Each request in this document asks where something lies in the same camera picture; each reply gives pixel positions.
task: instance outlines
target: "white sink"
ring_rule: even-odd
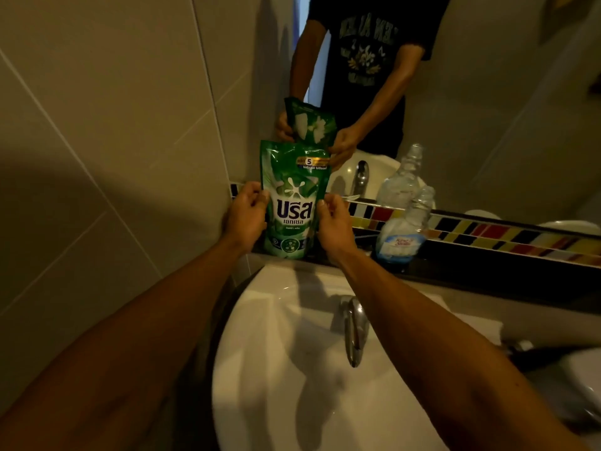
[[[332,173],[327,184],[327,191],[339,195],[350,195],[357,164],[361,160],[366,161],[370,167],[370,178],[367,182],[364,197],[373,200],[378,196],[378,190],[384,180],[394,174],[401,165],[401,163],[386,155],[373,155],[357,150],[338,171]],[[420,177],[418,177],[418,181],[420,188],[426,185]]]
[[[447,449],[373,329],[350,367],[339,304],[352,294],[341,275],[278,265],[253,279],[214,365],[221,451]]]

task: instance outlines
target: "faucet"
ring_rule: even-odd
[[[357,367],[363,357],[363,348],[370,330],[370,322],[356,296],[343,296],[340,301],[344,318],[344,344],[351,367]]]
[[[359,197],[365,197],[365,190],[367,189],[367,182],[370,180],[370,167],[367,161],[361,160],[357,163],[357,169],[355,170],[355,177],[353,178],[353,184],[350,188],[350,195],[359,195]]]

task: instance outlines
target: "hand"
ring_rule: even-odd
[[[265,211],[269,191],[261,190],[259,182],[246,182],[225,214],[222,240],[229,242],[240,256],[249,253],[261,232],[267,227]]]
[[[319,232],[317,236],[327,254],[338,263],[340,257],[357,250],[348,203],[340,195],[327,194],[317,203]]]
[[[293,143],[295,140],[292,137],[292,128],[288,125],[288,116],[286,111],[282,111],[280,117],[275,122],[275,133],[284,142]]]
[[[343,128],[336,135],[334,145],[329,148],[329,152],[334,155],[330,160],[332,172],[338,171],[342,164],[353,156],[357,150],[357,144],[360,143],[365,135],[357,124],[348,128]]]

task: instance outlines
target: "clear plastic bottle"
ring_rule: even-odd
[[[380,187],[376,202],[388,207],[405,209],[419,191],[419,170],[423,147],[415,143],[401,160],[401,166]]]
[[[387,221],[376,241],[378,259],[388,263],[408,263],[424,243],[425,230],[434,205],[434,189],[425,186],[399,218]]]

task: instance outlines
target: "detergent refill bag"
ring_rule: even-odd
[[[265,250],[302,258],[315,233],[317,201],[326,193],[330,155],[301,143],[261,141],[261,185],[269,190]]]
[[[288,125],[294,131],[297,143],[307,143],[322,148],[334,145],[338,133],[334,114],[303,103],[294,97],[284,98],[284,104]]]

